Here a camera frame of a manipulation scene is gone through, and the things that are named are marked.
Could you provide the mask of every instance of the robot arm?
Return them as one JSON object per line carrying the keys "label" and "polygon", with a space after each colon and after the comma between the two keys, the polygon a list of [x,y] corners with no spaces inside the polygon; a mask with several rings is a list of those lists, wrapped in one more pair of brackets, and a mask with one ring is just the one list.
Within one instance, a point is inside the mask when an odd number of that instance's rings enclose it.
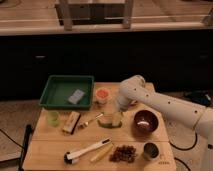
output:
{"label": "robot arm", "polygon": [[213,168],[213,109],[149,91],[145,88],[143,77],[139,75],[121,82],[115,101],[117,109],[127,110],[132,100],[152,107],[166,118],[176,120],[207,138],[201,170],[209,171]]}

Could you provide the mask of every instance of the white brush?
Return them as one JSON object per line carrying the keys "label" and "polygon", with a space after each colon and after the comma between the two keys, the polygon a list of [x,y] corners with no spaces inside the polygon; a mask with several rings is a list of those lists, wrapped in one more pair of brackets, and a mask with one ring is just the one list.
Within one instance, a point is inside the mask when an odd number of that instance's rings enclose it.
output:
{"label": "white brush", "polygon": [[89,151],[98,149],[98,148],[100,148],[100,147],[102,147],[102,146],[108,144],[109,142],[111,142],[111,141],[110,141],[110,139],[108,138],[108,139],[99,141],[99,142],[97,142],[97,143],[95,143],[95,144],[92,144],[92,145],[90,145],[89,147],[84,148],[84,149],[82,149],[82,150],[79,150],[79,151],[76,151],[76,152],[67,152],[67,153],[65,154],[66,160],[72,161],[72,160],[74,160],[74,159],[80,157],[81,155],[83,155],[83,154],[89,152]]}

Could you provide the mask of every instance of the dark bowl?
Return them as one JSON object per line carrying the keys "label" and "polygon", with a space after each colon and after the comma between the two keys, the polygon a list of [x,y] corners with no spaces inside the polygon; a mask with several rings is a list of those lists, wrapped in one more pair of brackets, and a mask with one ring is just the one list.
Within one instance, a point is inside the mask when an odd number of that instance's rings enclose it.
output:
{"label": "dark bowl", "polygon": [[158,118],[148,110],[140,110],[135,114],[134,125],[139,132],[152,133],[158,128]]}

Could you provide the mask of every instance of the green plastic tray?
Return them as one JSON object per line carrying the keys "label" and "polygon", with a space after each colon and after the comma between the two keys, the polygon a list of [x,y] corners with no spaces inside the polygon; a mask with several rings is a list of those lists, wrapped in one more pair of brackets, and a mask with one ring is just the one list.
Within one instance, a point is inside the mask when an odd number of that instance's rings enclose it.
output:
{"label": "green plastic tray", "polygon": [[[49,77],[39,105],[46,109],[89,109],[92,105],[93,76],[52,75]],[[85,95],[78,104],[71,104],[68,98],[76,89]]]}

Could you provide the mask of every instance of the food item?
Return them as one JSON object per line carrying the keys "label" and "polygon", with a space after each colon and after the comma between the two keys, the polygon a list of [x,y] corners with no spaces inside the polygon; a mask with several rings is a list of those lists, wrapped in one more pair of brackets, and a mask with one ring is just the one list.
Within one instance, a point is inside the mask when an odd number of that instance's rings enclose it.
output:
{"label": "food item", "polygon": [[109,97],[109,90],[105,87],[100,87],[95,91],[95,97],[99,104],[105,104]]}
{"label": "food item", "polygon": [[136,157],[136,148],[133,146],[123,145],[122,147],[117,147],[112,155],[110,155],[109,160],[112,162],[126,161],[128,163],[133,163]]}
{"label": "food item", "polygon": [[98,125],[103,128],[112,129],[112,128],[120,128],[122,126],[122,122],[120,122],[117,126],[113,126],[112,123],[102,123],[100,120],[98,120]]}
{"label": "food item", "polygon": [[106,145],[105,147],[103,147],[101,149],[101,151],[99,151],[95,156],[93,156],[91,159],[90,159],[90,162],[97,162],[99,161],[100,159],[102,159],[113,147],[113,144],[110,143],[108,145]]}

